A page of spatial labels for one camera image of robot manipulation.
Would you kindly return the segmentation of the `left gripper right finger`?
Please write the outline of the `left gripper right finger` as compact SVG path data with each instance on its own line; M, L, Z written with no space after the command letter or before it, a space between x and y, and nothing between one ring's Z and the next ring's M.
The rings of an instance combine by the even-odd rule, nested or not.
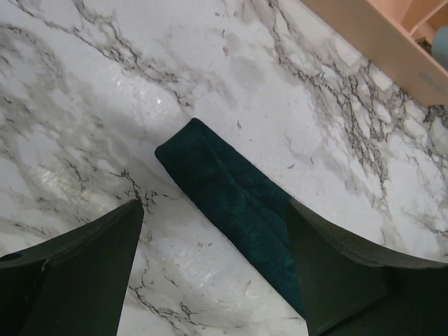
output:
M386 248L292 201L290 248L310 335L446 335L447 264Z

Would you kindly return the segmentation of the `dark green tie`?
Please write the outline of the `dark green tie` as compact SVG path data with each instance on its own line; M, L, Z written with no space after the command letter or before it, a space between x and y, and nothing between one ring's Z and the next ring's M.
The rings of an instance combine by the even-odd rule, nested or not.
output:
M196 118L158 146L155 156L206 218L304 315L285 219L291 196Z

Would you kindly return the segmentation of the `orange desk file organizer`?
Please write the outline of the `orange desk file organizer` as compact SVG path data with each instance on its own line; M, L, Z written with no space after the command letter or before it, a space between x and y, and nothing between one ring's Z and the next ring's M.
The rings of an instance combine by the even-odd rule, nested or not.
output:
M447 104L447 70L421 43L447 26L446 1L305 1L423 106Z

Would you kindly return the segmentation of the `light blue eraser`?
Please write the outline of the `light blue eraser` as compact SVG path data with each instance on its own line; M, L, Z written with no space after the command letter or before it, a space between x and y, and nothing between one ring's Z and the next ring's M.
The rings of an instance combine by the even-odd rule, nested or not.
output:
M431 55L444 68L448 67L448 26L439 28L434 36Z

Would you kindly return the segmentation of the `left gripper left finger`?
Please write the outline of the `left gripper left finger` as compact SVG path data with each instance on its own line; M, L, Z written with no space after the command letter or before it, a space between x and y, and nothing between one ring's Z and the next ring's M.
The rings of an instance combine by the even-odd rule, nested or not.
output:
M133 199L1 257L1 334L116 335L143 219Z

